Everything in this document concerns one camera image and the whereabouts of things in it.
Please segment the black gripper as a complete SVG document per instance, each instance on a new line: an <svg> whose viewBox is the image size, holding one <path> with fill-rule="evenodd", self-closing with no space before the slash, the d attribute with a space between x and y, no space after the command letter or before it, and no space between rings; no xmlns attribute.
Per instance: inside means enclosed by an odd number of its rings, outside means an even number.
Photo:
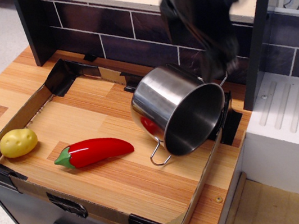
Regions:
<svg viewBox="0 0 299 224"><path fill-rule="evenodd" d="M180 44L191 34L208 49L205 52L208 82L232 74L239 66L239 45L229 16L234 2L238 0L161 0L160 3L172 43Z"/></svg>

